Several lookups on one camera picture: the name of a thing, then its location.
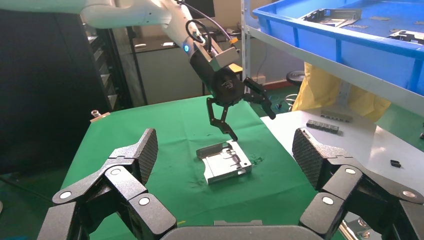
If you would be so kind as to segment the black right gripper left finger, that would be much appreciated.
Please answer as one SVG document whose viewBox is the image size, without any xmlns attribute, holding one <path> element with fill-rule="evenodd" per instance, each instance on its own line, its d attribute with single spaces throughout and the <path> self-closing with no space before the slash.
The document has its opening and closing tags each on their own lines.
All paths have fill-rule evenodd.
<svg viewBox="0 0 424 240">
<path fill-rule="evenodd" d="M 157 132 L 115 149 L 99 170 L 59 190 L 38 239 L 88 240 L 102 221 L 117 214 L 138 240 L 159 240 L 177 226 L 172 213 L 146 184 L 158 155 Z"/>
</svg>

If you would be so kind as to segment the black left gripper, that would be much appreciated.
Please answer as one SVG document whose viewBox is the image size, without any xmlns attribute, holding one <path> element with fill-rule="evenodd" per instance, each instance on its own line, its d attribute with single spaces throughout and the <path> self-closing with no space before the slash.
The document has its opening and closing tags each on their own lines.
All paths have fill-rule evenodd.
<svg viewBox="0 0 424 240">
<path fill-rule="evenodd" d="M 250 93 L 245 93 L 245 86 L 250 89 Z M 211 126 L 217 127 L 223 134 L 229 135 L 235 142 L 238 141 L 238 137 L 230 125 L 226 123 L 230 106 L 243 99 L 260 105 L 271 120 L 276 118 L 276 114 L 272 110 L 272 102 L 267 96 L 267 90 L 249 77 L 246 77 L 242 82 L 228 67 L 214 73 L 210 87 L 213 98 L 208 97 L 206 99 L 209 123 Z M 220 119 L 215 117 L 213 104 L 223 107 Z"/>
</svg>

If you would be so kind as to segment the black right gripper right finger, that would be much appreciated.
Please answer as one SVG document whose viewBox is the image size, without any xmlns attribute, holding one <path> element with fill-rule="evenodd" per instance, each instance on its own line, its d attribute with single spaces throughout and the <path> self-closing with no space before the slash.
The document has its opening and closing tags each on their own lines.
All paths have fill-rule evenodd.
<svg viewBox="0 0 424 240">
<path fill-rule="evenodd" d="M 384 240 L 424 237 L 424 197 L 366 169 L 343 148 L 318 142 L 306 128 L 294 132 L 293 158 L 317 194 L 299 223 L 324 240 L 347 213 L 361 217 Z"/>
</svg>

